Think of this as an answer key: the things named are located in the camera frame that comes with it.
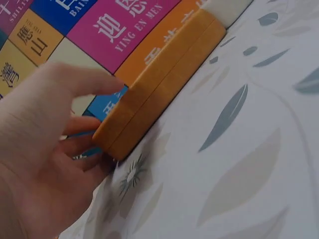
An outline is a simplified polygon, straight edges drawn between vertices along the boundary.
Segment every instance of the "orange box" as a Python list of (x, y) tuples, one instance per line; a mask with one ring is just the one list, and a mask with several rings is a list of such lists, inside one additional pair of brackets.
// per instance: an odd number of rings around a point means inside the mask
[(207, 0), (182, 0), (137, 46), (115, 72), (115, 76), (122, 79), (127, 86), (132, 86), (140, 73), (153, 61), (161, 49), (206, 1)]
[(212, 14), (200, 9), (140, 74), (95, 132), (94, 142), (123, 160), (225, 33)]
[(103, 133), (97, 131), (95, 134), (94, 140), (103, 142), (102, 149), (106, 151), (113, 144), (156, 87), (215, 20), (212, 14), (200, 9), (140, 74), (102, 122)]
[(9, 39), (37, 66), (46, 62), (63, 36), (41, 17), (28, 9)]
[(225, 28), (218, 21), (214, 21), (126, 125), (108, 149), (109, 155), (122, 160), (134, 149), (224, 35)]

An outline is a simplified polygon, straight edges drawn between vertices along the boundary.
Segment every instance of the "leaf pattern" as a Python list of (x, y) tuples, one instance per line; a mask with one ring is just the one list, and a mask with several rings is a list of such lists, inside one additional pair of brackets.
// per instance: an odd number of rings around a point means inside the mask
[(214, 64), (214, 63), (216, 63), (216, 62), (218, 62), (218, 56), (216, 56), (216, 57), (214, 57), (213, 59), (209, 60), (209, 63), (210, 63), (210, 64)]
[(302, 94), (319, 94), (319, 67), (294, 85), (294, 88)]
[(271, 12), (267, 15), (264, 15), (258, 20), (261, 26), (268, 26), (268, 25), (274, 24), (278, 20), (278, 13)]
[(280, 147), (281, 134), (277, 129), (253, 152), (226, 172), (210, 192), (197, 226), (252, 199), (270, 178), (278, 161)]
[(217, 122), (207, 137), (205, 143), (200, 148), (199, 152), (205, 150), (212, 145), (233, 123), (241, 108), (243, 107), (248, 93), (248, 85), (245, 84), (227, 103), (222, 113), (217, 119)]
[(284, 227), (288, 208), (283, 209), (269, 220), (254, 225), (240, 232), (233, 233), (220, 239), (279, 239)]
[(227, 40), (226, 42), (224, 42), (223, 44), (220, 45), (220, 47), (226, 46), (229, 42), (231, 42), (232, 40), (234, 40), (236, 37), (233, 36), (232, 38), (230, 38), (229, 40)]
[(214, 75), (215, 73), (219, 70), (219, 68), (217, 68), (216, 70), (214, 70), (212, 73), (208, 74), (207, 76), (205, 76), (203, 79), (201, 79), (197, 85), (195, 86), (195, 88), (192, 90), (192, 94), (194, 94), (195, 92), (197, 92), (203, 85), (205, 85)]
[(162, 191), (163, 191), (163, 183), (161, 183), (159, 188), (156, 190), (156, 192), (152, 196), (151, 200), (145, 206), (145, 208), (142, 212), (142, 215), (139, 219), (139, 222), (137, 223), (133, 233), (137, 232), (147, 222), (149, 217), (152, 215), (152, 213), (154, 212), (154, 210), (159, 202)]
[(278, 37), (298, 36), (310, 30), (311, 30), (311, 27), (309, 26), (298, 26), (298, 27), (290, 28), (288, 30), (274, 33), (273, 35)]
[(258, 64), (254, 65), (253, 67), (264, 67), (264, 66), (268, 66), (271, 63), (273, 63), (274, 61), (277, 61), (279, 58), (281, 58), (283, 55), (285, 55), (290, 49), (287, 49), (283, 52), (280, 52), (272, 57), (267, 58), (266, 60), (259, 62)]
[(250, 56), (251, 54), (253, 54), (255, 51), (257, 51), (258, 47), (257, 46), (252, 46), (249, 47), (247, 50), (245, 50), (243, 52), (244, 56)]
[(212, 92), (217, 86), (219, 86), (219, 84), (228, 76), (229, 71), (230, 71), (230, 66), (226, 66), (226, 68), (217, 78), (217, 81), (215, 82), (214, 86), (211, 88), (210, 92)]

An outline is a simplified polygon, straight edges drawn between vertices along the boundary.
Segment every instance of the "finger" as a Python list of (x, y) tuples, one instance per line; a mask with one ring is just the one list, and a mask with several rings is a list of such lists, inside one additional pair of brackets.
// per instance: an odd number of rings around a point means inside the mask
[(103, 180), (113, 171), (116, 163), (109, 156), (102, 156), (101, 161), (85, 172), (86, 182), (90, 192), (93, 192)]
[(101, 122), (90, 116), (73, 116), (67, 123), (63, 135), (73, 135), (81, 132), (96, 130)]
[(74, 98), (113, 94), (124, 87), (123, 81), (98, 68), (83, 68), (64, 63), (48, 63), (42, 68), (53, 75), (53, 80), (67, 88)]
[(77, 156), (94, 146), (92, 134), (67, 138), (60, 141), (60, 148), (69, 157)]
[(74, 161), (76, 167), (86, 172), (92, 168), (94, 168), (98, 163), (102, 160), (102, 153), (97, 153), (87, 158), (81, 158)]

